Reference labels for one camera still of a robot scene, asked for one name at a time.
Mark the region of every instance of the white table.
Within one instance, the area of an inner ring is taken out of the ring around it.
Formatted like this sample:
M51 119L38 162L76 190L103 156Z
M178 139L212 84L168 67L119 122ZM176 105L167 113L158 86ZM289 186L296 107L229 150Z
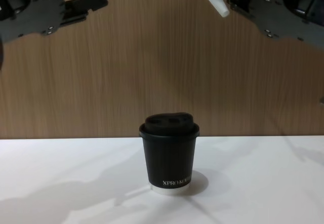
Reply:
M3 224L324 223L324 137L199 138L176 197L136 138L0 141L0 163Z

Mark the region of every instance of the wooden wall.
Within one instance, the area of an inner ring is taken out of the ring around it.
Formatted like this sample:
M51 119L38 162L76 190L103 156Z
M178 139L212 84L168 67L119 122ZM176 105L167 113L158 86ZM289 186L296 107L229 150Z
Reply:
M5 45L0 138L129 137L187 111L204 136L324 133L324 52L262 36L207 0L109 0Z

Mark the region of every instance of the white cup base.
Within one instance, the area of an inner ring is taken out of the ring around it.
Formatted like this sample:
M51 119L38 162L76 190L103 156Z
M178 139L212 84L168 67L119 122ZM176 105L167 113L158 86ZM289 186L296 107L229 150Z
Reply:
M150 187L151 189L158 193L158 194L161 194L161 195L178 195L182 192L185 192L190 186L190 183L185 185L185 186L182 186L180 188L175 188L175 189L163 189L163 188L160 188L160 187L157 187L157 186L154 186L152 184L150 184Z

